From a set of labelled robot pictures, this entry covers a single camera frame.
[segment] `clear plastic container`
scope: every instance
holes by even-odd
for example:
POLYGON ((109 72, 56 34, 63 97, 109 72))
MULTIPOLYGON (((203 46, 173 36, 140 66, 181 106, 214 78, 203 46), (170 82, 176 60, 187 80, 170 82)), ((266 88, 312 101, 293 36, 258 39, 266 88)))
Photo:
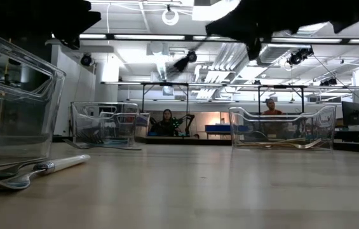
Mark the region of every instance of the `clear plastic container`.
POLYGON ((128 148, 135 143, 139 107, 124 102, 72 102, 73 143, 128 148))
POLYGON ((149 113, 140 113, 135 124, 135 141, 145 143, 149 129, 149 113))
POLYGON ((232 145, 246 149, 333 150, 335 106, 300 115, 252 115, 230 108, 232 145))
POLYGON ((64 76, 0 38, 0 166, 50 156, 64 76))

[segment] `person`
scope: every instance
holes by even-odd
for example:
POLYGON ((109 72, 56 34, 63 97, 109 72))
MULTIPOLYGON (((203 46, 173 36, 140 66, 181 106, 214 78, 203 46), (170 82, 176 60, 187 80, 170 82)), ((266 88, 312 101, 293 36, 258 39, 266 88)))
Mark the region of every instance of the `person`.
POLYGON ((275 102, 273 99, 266 99, 268 107, 267 111, 264 111, 262 115, 282 115, 282 111, 275 109, 275 102))
POLYGON ((175 128, 172 123, 172 112, 169 109, 164 110, 163 118, 157 124, 152 126, 151 132, 155 132, 162 136, 178 135, 179 129, 175 128))
MULTIPOLYGON (((282 111, 275 109, 275 101, 273 99, 266 99, 268 110, 262 115, 282 115, 282 111)), ((280 136, 284 132, 284 123, 265 123, 263 126, 264 133, 269 136, 280 136)))

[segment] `wooden table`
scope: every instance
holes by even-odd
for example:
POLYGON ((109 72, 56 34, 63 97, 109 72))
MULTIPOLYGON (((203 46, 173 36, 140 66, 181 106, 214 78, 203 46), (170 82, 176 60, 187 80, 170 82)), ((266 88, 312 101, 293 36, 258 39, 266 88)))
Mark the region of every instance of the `wooden table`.
POLYGON ((359 153, 53 145, 85 165, 0 193, 0 228, 359 228, 359 153))

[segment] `white pillar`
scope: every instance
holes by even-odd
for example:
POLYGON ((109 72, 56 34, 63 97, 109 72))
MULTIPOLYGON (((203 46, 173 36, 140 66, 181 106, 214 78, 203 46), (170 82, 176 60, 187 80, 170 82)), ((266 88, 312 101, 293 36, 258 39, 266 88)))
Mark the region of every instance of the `white pillar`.
POLYGON ((118 85, 101 84, 101 82, 118 82, 119 64, 110 58, 107 63, 96 65, 95 102, 117 102, 118 85))

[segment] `utensil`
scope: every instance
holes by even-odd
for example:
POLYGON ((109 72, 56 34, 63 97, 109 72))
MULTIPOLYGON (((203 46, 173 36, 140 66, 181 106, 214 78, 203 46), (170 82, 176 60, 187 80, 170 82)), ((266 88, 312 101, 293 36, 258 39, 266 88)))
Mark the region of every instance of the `utensil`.
POLYGON ((85 145, 83 145, 83 144, 78 145, 68 139, 64 139, 64 142, 66 142, 69 146, 75 147, 76 149, 109 148, 109 149, 122 149, 122 150, 135 150, 135 151, 141 150, 140 148, 120 148, 120 147, 104 145, 104 144, 88 144, 88 143, 86 143, 85 145))
POLYGON ((36 175, 48 175, 62 169, 72 167, 83 162, 86 162, 90 159, 89 155, 80 155, 70 158, 62 158, 56 160, 50 160, 47 162, 42 162, 34 166, 33 170, 19 175, 13 178, 5 179, 0 181, 0 189, 5 190, 23 190, 30 186, 30 178, 36 175))
POLYGON ((33 161, 33 162, 20 163, 20 164, 16 164, 16 165, 13 165, 11 167, 8 167, 6 169, 2 169, 2 170, 0 170, 0 180, 8 179, 8 178, 11 178, 13 176, 16 176, 21 168, 23 168, 23 167, 25 167, 27 165, 37 164, 37 163, 42 162, 42 161, 44 161, 44 159, 36 160, 36 161, 33 161))
POLYGON ((281 147, 295 147, 297 149, 309 149, 316 146, 320 141, 321 139, 317 139, 316 141, 306 145, 287 143, 287 142, 254 142, 254 143, 241 144, 240 146, 263 146, 267 148, 272 146, 281 146, 281 147))

